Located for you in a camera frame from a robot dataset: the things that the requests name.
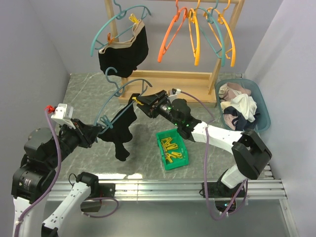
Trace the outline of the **black underwear front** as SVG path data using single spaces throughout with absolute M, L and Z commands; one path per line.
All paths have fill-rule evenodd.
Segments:
M 137 120 L 137 116 L 132 105 L 132 98 L 139 95 L 139 93 L 133 93 L 128 100 L 128 104 L 122 108 L 111 121 L 113 128 L 109 128 L 104 133 L 98 135 L 98 138 L 104 142 L 114 143 L 115 157 L 119 161 L 126 161 L 130 155 L 130 152 L 124 147 L 123 143 L 129 142 L 133 138 L 129 126 Z

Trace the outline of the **orange clothes hanger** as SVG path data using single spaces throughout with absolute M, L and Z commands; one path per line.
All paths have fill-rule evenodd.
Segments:
M 182 26 L 184 25 L 187 17 L 188 17 L 188 9 L 186 7 L 180 7 L 179 1 L 175 1 L 176 13 L 173 16 L 166 32 L 164 38 L 162 40 L 157 62 L 161 63 L 163 56 L 166 54 L 170 46 L 172 45 L 173 41 L 175 40 L 176 36 L 178 35 L 179 31 L 181 30 Z

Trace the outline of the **white underwear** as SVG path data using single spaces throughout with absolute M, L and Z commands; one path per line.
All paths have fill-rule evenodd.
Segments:
M 241 94 L 231 100 L 231 106 L 239 111 L 243 117 L 249 122 L 255 121 L 255 114 L 257 111 L 257 104 L 252 96 Z

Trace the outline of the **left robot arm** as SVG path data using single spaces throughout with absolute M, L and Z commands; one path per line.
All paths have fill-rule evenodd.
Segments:
M 90 148 L 101 131 L 99 125 L 86 125 L 79 119 L 71 122 L 74 127 L 63 125 L 59 135 L 52 126 L 34 130 L 24 146 L 25 154 L 13 175 L 11 189 L 14 237 L 60 237 L 72 216 L 81 212 L 84 201 L 114 200 L 114 184 L 101 186 L 98 176 L 82 172 L 61 204 L 43 219 L 62 161 L 77 147 Z

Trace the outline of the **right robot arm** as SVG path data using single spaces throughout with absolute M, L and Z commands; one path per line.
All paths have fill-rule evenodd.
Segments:
M 243 181 L 256 180 L 272 158 L 272 153 L 251 129 L 231 131 L 208 125 L 191 115 L 185 99 L 171 95 L 165 90 L 148 96 L 137 96 L 137 106 L 150 118 L 161 115 L 175 126 L 178 134 L 185 140 L 201 142 L 221 148 L 234 156 L 235 164 L 226 170 L 216 183 L 204 184 L 204 196 L 211 198 L 230 198 L 237 193 L 236 187 Z

